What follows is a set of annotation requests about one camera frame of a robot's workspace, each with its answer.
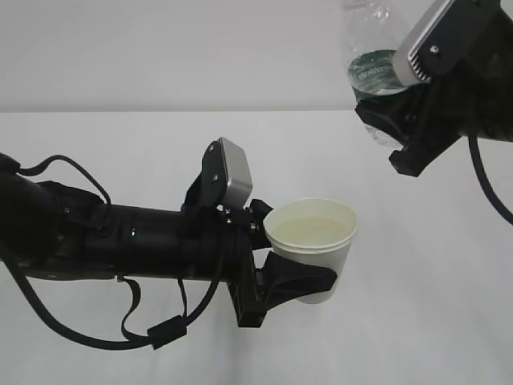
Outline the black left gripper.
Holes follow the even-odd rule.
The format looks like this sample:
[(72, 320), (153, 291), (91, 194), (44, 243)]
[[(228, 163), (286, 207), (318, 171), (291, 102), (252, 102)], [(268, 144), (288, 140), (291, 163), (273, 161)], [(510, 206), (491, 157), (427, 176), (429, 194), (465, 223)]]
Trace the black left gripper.
[(274, 252), (268, 253), (257, 274), (252, 251), (271, 247), (264, 219), (272, 211), (273, 207), (259, 199), (252, 199), (247, 210), (225, 211), (236, 257), (236, 272), (228, 290), (239, 327), (261, 327), (267, 311), (298, 298), (327, 293), (337, 280), (337, 273), (330, 268), (302, 264)]

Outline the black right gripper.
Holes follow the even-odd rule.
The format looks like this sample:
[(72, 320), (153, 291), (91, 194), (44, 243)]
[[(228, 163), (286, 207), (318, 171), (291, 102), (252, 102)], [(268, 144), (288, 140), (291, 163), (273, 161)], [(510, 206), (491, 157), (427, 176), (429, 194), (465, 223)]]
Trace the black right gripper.
[(371, 95), (355, 90), (355, 112), (372, 139), (391, 150), (401, 175), (420, 176), (460, 138), (478, 133), (478, 97), (473, 90), (439, 78), (426, 90)]

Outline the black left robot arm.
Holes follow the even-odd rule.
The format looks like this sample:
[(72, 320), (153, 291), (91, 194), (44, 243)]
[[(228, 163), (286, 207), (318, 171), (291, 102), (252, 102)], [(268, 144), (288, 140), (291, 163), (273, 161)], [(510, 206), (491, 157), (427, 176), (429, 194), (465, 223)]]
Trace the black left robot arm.
[(272, 308), (324, 293), (337, 279), (333, 269), (274, 252), (255, 267), (254, 251), (271, 246), (264, 231), (270, 207), (249, 199), (246, 157), (229, 157), (219, 144), (204, 154), (177, 211), (115, 205), (102, 188), (37, 182), (52, 162), (54, 156), (24, 168), (1, 158), (1, 259), (40, 314), (45, 310), (30, 278), (117, 278), (130, 285), (138, 277), (171, 278), (208, 283), (198, 307), (172, 319), (172, 326), (193, 323), (225, 283), (238, 325), (259, 327)]

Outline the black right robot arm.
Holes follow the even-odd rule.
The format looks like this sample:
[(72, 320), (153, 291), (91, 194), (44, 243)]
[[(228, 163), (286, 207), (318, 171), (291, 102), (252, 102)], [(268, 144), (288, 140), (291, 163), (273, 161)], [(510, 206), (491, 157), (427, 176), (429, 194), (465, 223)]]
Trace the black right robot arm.
[(405, 91), (361, 97), (361, 121), (400, 143), (389, 161), (419, 176), (463, 136), (512, 140), (512, 20), (499, 1), (435, 1), (394, 53)]

